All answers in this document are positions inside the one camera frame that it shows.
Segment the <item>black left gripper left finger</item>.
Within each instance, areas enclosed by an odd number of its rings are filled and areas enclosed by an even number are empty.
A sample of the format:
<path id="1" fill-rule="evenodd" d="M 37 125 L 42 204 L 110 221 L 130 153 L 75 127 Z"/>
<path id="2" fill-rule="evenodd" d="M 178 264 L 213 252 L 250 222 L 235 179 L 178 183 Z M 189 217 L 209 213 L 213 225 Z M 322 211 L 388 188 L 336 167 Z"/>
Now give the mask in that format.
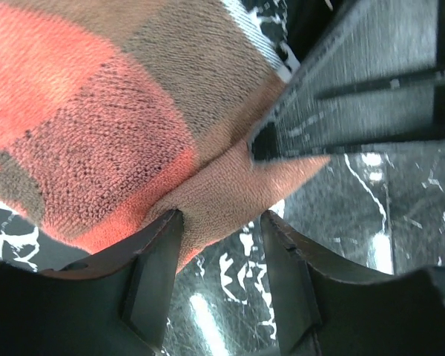
<path id="1" fill-rule="evenodd" d="M 159 353 L 182 233 L 168 211 L 58 271 L 0 262 L 0 355 Z"/>

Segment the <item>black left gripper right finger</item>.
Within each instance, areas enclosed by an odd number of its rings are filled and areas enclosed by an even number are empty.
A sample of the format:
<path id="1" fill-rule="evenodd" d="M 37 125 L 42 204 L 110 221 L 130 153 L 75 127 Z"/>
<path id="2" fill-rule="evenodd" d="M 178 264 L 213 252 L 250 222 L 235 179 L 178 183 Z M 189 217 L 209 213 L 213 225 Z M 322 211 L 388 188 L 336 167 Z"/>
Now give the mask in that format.
<path id="1" fill-rule="evenodd" d="M 445 266 L 384 274 L 260 224 L 282 355 L 445 355 Z"/>

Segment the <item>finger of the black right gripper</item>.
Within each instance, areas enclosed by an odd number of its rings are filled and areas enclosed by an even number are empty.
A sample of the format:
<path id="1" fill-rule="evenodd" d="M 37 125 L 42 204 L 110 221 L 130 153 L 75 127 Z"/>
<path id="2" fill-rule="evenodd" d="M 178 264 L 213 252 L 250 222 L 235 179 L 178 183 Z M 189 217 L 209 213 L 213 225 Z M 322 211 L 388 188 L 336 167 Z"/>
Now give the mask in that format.
<path id="1" fill-rule="evenodd" d="M 445 1 L 344 2 L 248 150 L 445 155 Z"/>

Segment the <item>orange patterned towel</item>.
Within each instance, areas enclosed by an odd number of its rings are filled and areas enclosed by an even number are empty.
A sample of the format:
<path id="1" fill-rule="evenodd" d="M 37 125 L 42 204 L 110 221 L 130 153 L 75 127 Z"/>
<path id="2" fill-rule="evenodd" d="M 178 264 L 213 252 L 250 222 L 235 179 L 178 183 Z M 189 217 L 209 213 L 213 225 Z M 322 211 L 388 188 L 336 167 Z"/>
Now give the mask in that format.
<path id="1" fill-rule="evenodd" d="M 96 253 L 179 209 L 179 266 L 328 158 L 255 165 L 246 140 L 298 64 L 316 1 L 0 1 L 0 200 Z"/>

